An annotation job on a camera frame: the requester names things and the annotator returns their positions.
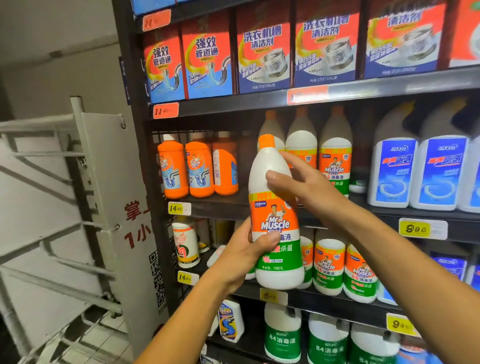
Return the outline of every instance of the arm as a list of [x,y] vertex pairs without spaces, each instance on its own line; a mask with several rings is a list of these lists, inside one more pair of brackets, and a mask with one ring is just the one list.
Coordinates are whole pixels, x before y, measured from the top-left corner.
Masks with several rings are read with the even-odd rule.
[[319,171],[298,157],[282,155],[300,181],[269,171],[269,187],[284,198],[296,196],[328,228],[354,243],[445,364],[480,363],[480,294],[346,199]]
[[135,364],[194,364],[222,301],[242,285],[260,255],[280,241],[275,231],[250,243],[250,217],[235,231],[218,260],[200,278]]

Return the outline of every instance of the person's left hand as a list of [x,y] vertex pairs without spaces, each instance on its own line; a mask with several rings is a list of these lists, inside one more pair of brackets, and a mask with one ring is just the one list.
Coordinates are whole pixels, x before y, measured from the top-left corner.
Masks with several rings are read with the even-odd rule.
[[252,241],[252,223],[248,217],[233,233],[227,247],[218,260],[207,270],[215,280],[224,285],[227,294],[232,294],[245,280],[245,275],[265,252],[271,252],[280,242],[280,233],[273,231]]

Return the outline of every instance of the orange cap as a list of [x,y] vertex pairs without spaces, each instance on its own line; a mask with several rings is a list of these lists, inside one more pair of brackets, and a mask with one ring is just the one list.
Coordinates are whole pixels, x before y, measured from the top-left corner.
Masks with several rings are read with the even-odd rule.
[[297,116],[308,116],[308,106],[298,106]]
[[343,115],[343,106],[342,105],[333,106],[332,115]]
[[258,137],[258,147],[259,149],[267,147],[275,148],[275,137],[271,134],[263,134]]
[[276,119],[276,111],[275,110],[265,111],[265,119],[266,120]]

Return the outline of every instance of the box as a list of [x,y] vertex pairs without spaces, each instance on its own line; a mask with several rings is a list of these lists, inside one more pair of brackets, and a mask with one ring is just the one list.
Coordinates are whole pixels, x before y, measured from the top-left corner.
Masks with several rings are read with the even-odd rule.
[[145,33],[144,57],[152,103],[184,100],[185,76],[178,28],[173,25]]
[[370,0],[365,78],[434,71],[444,25],[444,0]]
[[237,9],[241,94],[290,87],[290,1],[254,2]]
[[227,11],[181,24],[189,98],[233,94],[228,24]]
[[153,12],[172,5],[175,5],[175,0],[132,0],[132,8],[135,15]]
[[480,2],[453,0],[445,17],[440,68],[480,64]]
[[355,79],[360,0],[297,1],[294,86]]

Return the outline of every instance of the qr code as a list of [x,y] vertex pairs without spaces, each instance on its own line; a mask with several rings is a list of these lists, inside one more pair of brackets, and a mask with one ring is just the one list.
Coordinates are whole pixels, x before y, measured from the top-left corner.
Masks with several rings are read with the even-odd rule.
[[150,260],[150,269],[152,270],[153,284],[156,289],[156,304],[161,309],[165,304],[165,287],[163,286],[162,272],[158,263],[158,251],[155,250],[148,257]]

